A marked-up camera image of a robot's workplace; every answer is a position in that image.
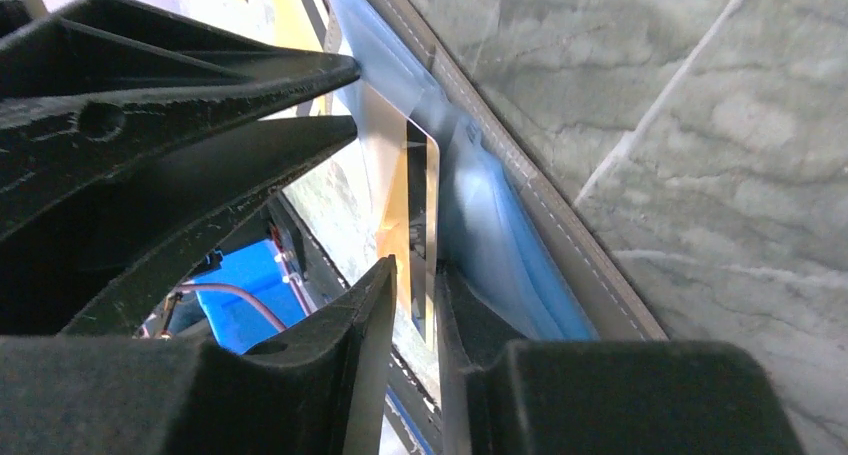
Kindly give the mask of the grey card holder blue lining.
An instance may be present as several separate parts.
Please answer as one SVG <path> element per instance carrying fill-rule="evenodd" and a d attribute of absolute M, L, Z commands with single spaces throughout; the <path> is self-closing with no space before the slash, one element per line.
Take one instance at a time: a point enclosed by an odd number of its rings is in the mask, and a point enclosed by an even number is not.
<path fill-rule="evenodd" d="M 533 339 L 664 339 L 410 1 L 329 2 L 364 85 L 438 146 L 438 251 L 478 299 Z"/>

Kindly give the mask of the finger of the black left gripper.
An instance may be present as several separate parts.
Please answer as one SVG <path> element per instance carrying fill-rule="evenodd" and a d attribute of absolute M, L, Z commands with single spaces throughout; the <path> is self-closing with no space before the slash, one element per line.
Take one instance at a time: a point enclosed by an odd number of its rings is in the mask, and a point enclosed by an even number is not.
<path fill-rule="evenodd" d="M 145 159 L 344 87 L 345 55 L 136 0 L 1 0 L 1 234 Z"/>
<path fill-rule="evenodd" d="M 77 191 L 2 242 L 2 333 L 133 333 L 275 191 L 356 133 L 349 116 L 257 121 Z"/>

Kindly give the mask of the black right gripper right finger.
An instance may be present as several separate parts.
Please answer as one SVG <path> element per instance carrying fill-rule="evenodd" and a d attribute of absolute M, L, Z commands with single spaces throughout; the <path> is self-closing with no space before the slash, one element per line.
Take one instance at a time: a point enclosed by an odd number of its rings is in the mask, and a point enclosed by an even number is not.
<path fill-rule="evenodd" d="M 447 454 L 799 454 L 764 369 L 704 341 L 534 341 L 436 275 Z"/>

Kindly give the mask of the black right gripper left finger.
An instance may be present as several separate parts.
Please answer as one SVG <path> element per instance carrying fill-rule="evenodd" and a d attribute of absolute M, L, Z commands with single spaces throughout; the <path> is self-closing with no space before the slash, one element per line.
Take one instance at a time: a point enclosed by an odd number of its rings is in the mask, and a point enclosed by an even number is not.
<path fill-rule="evenodd" d="M 374 454 L 396 262 L 244 355 L 213 342 L 5 337 L 5 454 Z"/>

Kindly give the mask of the gold card black stripe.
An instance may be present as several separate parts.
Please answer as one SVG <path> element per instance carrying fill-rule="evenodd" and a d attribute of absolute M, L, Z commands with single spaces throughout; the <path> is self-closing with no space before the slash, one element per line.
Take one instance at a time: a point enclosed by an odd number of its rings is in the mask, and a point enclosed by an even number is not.
<path fill-rule="evenodd" d="M 361 100 L 357 125 L 377 254 L 395 257 L 401 314 L 433 350 L 439 148 L 416 122 L 371 86 L 361 86 Z"/>

